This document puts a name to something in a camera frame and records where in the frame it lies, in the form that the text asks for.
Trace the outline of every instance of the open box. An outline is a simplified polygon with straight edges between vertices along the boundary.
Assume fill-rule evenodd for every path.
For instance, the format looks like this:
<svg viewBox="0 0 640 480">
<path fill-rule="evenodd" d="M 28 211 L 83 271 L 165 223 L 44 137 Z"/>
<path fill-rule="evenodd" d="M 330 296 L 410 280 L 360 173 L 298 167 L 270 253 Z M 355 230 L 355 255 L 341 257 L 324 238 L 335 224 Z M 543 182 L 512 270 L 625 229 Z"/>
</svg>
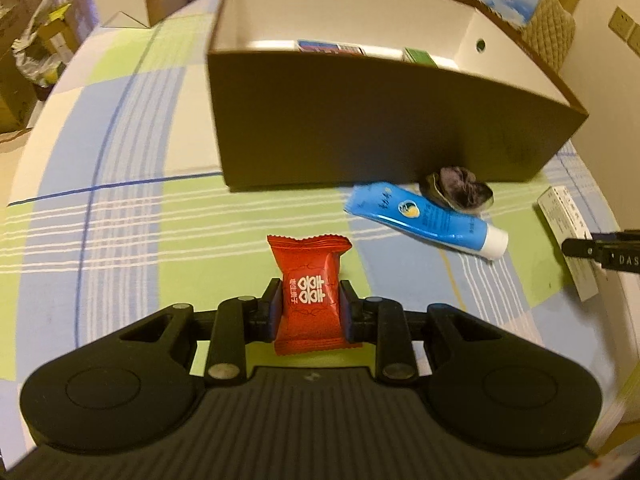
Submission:
<svg viewBox="0 0 640 480">
<path fill-rule="evenodd" d="M 367 56 L 298 52 L 297 40 Z M 438 67 L 400 61 L 405 47 Z M 235 188 L 411 182 L 442 166 L 527 180 L 588 116 L 475 0 L 222 0 L 208 63 Z"/>
</svg>

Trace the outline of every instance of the toothpaste tube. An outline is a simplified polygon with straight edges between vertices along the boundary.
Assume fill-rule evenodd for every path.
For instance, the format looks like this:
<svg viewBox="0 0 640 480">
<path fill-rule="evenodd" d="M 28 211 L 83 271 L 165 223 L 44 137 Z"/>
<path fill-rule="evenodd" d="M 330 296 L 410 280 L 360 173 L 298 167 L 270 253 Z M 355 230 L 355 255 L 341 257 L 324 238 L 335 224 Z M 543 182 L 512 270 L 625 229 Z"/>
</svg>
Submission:
<svg viewBox="0 0 640 480">
<path fill-rule="evenodd" d="M 388 182 L 356 186 L 344 210 L 488 260 L 501 258 L 509 241 L 502 229 Z"/>
</svg>

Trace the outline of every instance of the electrical outlet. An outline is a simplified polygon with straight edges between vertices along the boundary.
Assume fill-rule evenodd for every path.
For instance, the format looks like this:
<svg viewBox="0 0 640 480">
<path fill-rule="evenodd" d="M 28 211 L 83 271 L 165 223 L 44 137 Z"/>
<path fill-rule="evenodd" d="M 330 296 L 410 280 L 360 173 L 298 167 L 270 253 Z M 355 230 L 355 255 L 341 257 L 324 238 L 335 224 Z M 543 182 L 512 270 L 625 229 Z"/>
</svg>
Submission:
<svg viewBox="0 0 640 480">
<path fill-rule="evenodd" d="M 616 10 L 613 12 L 613 16 L 609 20 L 609 28 L 625 41 L 631 34 L 634 25 L 635 22 L 631 19 L 631 16 L 629 16 L 624 10 L 620 9 L 620 7 L 616 7 Z"/>
<path fill-rule="evenodd" d="M 631 47 L 638 56 L 640 56 L 640 25 L 636 24 L 634 30 L 631 31 L 629 39 L 626 40 L 626 44 Z"/>
</svg>

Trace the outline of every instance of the white wall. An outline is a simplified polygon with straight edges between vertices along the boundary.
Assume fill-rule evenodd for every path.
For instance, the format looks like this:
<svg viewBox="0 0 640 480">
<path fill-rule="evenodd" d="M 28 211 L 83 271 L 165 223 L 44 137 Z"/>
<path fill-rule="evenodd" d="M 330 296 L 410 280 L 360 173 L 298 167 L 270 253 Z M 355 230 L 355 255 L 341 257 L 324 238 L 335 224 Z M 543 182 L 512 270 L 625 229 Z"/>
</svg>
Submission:
<svg viewBox="0 0 640 480">
<path fill-rule="evenodd" d="M 578 153 L 620 227 L 640 228 L 640 57 L 607 27 L 616 6 L 640 22 L 640 0 L 580 0 L 560 75 L 590 113 Z"/>
</svg>

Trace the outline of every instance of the plaid tablecloth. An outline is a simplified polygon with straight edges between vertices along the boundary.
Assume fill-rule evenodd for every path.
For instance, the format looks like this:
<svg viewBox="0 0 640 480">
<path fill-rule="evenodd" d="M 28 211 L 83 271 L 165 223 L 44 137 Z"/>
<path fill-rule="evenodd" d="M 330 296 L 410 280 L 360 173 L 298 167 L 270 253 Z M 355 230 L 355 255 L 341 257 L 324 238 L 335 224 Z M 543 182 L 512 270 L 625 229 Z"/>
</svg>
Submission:
<svg viewBox="0 0 640 480">
<path fill-rule="evenodd" d="M 31 372 L 171 303 L 208 310 L 259 295 L 279 275 L 267 234 L 347 235 L 354 248 L 342 258 L 342 277 L 361 296 L 394 298 L 411 310 L 462 308 L 584 365 L 609 406 L 630 371 L 612 343 L 620 330 L 628 340 L 622 361 L 638 357 L 634 336 L 624 332 L 629 316 L 611 319 L 603 294 L 580 303 L 534 208 L 549 185 L 564 184 L 593 231 L 616 229 L 571 144 L 531 182 L 492 186 L 486 217 L 510 234 L 508 252 L 492 264 L 346 215 L 349 189 L 231 194 L 218 163 L 204 57 L 217 2 L 198 0 L 151 30 L 95 30 L 25 147 L 0 238 L 7 465 L 32 445 L 18 409 Z M 622 290 L 617 277 L 607 280 Z M 630 280 L 625 290 L 637 290 Z M 626 312 L 624 297 L 616 311 Z M 273 346 L 252 344 L 248 354 L 253 364 L 370 365 L 374 349 L 278 358 Z"/>
</svg>

